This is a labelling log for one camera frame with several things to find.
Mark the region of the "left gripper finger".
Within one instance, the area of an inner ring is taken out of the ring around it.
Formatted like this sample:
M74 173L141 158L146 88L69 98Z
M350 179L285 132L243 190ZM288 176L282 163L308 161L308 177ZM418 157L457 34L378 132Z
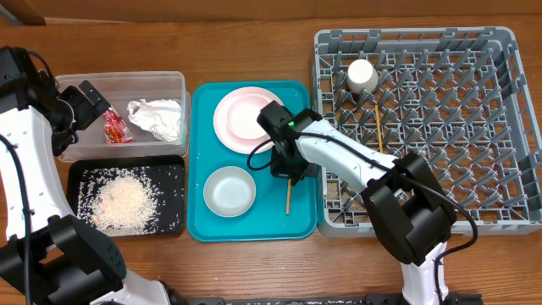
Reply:
M87 99L92 104L94 119L111 108L108 100L94 87L90 81L84 80L80 83L79 88L83 91Z
M61 93L61 99L65 102L80 102L83 93L75 86L67 86Z

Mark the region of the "wooden chopstick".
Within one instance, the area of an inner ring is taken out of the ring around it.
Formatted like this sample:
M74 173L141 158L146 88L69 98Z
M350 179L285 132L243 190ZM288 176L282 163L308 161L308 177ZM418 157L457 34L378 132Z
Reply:
M379 111L378 104L375 105L374 112L375 112L376 130L377 130L377 135L378 135L379 151L383 153L384 145L383 145L383 137L382 137L381 124L380 124L380 111Z
M290 214L290 202L291 202L291 179L287 180L287 193L286 193L286 207L285 207L285 213L286 215Z

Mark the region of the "red snack wrapper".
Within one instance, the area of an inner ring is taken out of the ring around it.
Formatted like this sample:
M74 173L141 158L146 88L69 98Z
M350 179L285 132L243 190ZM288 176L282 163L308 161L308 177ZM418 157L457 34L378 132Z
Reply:
M134 137L118 112L110 107L104 114L104 133L107 143L133 142Z

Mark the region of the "large pink plate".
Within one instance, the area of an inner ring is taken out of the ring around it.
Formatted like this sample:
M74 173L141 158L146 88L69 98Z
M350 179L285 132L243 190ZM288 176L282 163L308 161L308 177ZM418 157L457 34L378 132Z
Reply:
M227 102L225 98L229 95L238 95L245 92L255 92L257 94L265 95L266 97L276 101L279 104L283 105L282 101L271 91L263 89L262 87L257 86L246 86L232 92L228 93L223 97L218 106L215 109L213 116L213 128L217 138L230 150L241 153L248 154L250 153L257 145L264 143L266 140L269 140L270 137L266 133L266 136L256 139L256 140L245 140L235 136L226 124L226 107Z

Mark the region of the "white napkin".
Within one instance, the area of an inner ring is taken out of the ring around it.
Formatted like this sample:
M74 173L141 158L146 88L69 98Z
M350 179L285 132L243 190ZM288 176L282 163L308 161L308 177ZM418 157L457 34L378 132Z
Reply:
M160 141L176 141L180 136L182 107L174 99L130 101L131 124L152 133Z

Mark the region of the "grey bowl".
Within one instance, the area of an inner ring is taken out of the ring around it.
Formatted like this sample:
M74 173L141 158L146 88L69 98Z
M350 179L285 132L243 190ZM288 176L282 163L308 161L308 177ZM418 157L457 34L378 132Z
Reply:
M257 195L256 183L244 169L225 166L212 172L203 187L207 207L216 215L234 218L250 209Z

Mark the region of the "small pink plate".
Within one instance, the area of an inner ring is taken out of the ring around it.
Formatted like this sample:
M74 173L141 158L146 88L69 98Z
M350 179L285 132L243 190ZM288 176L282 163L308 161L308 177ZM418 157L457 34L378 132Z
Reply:
M266 132L257 122L257 117L272 99L255 92L245 92L229 95L225 101L226 124L235 136L245 140L256 140L266 136Z

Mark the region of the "white cup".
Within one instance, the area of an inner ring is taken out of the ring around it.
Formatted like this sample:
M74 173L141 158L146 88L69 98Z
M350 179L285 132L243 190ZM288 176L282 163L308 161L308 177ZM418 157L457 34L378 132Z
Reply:
M363 91L373 92L378 81L378 72L366 59L357 59L348 66L346 84L352 92L356 94Z

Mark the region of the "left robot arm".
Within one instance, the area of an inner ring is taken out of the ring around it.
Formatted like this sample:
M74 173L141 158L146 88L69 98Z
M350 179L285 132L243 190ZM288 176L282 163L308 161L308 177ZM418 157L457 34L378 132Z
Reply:
M29 304L180 304L129 270L114 241L77 219L54 159L109 102L88 81L63 91L40 56L1 50L1 179L8 209L1 276Z

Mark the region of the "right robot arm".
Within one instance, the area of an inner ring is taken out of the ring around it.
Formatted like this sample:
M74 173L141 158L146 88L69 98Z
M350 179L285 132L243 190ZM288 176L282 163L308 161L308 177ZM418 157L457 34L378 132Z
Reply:
M257 122L274 144L271 175L291 185L322 167L359 192L380 243L401 263L404 304L441 304L448 295L440 260L456 222L452 202L427 162L368 148L310 108L298 114L272 101Z

